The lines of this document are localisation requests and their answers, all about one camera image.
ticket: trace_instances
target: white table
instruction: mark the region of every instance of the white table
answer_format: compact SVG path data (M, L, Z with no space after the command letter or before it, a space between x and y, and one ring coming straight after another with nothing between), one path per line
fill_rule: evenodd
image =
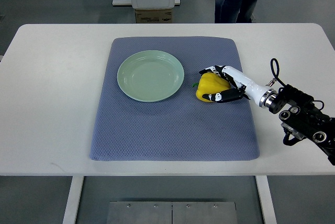
M24 25L0 63L0 175L72 175L73 185L80 185L89 175L257 175L267 184L260 175L335 174L311 141L283 145L278 115L254 102L260 146L255 160L90 160L110 46L115 38L131 36L231 38L247 76L268 83L270 59L277 58L283 82L323 100L323 113L335 115L335 51L316 24ZM76 189L71 187L69 200L78 197Z

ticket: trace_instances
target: gray placemat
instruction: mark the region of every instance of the gray placemat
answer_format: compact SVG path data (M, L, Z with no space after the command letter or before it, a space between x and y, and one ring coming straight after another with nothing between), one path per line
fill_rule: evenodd
M171 97L143 103L117 84L122 62L161 50L183 65L184 82ZM230 65L242 71L234 41L215 37L129 37L114 40L96 115L92 160L233 161L259 156L249 101L205 103L195 96L200 70Z

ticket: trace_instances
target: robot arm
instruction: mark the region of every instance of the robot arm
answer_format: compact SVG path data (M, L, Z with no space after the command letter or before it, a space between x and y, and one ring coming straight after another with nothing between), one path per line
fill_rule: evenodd
M273 62L277 65L277 73L274 73ZM271 69L275 78L266 86L256 84L242 72L231 66L211 66L199 73L202 75L213 72L227 80L234 88L216 94L204 94L203 98L217 103L225 103L246 97L262 107L268 108L273 114L279 113L286 104L291 105L288 110L279 114L284 129L285 145L294 145L303 139L309 139L315 143L327 156L332 165L335 165L335 118L331 118L321 112L323 102L298 89L284 84L279 78L279 66L276 59L271 60ZM279 92L271 88L275 81L279 81L283 87ZM321 102L322 108L318 109L314 102Z

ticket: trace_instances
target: yellow bell pepper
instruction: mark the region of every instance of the yellow bell pepper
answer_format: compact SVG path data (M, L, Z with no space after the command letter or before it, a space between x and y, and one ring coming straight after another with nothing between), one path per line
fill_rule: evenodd
M214 94L230 89L230 83L214 73L205 73L201 76L198 90L195 93L198 99L204 102L213 102L203 98L203 94Z

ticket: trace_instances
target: green plate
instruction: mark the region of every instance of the green plate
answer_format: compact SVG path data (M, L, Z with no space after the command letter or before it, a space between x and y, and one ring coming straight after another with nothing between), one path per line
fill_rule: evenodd
M128 57L119 67L117 82L129 97L157 102L173 95L184 80L177 58L159 50L146 50Z

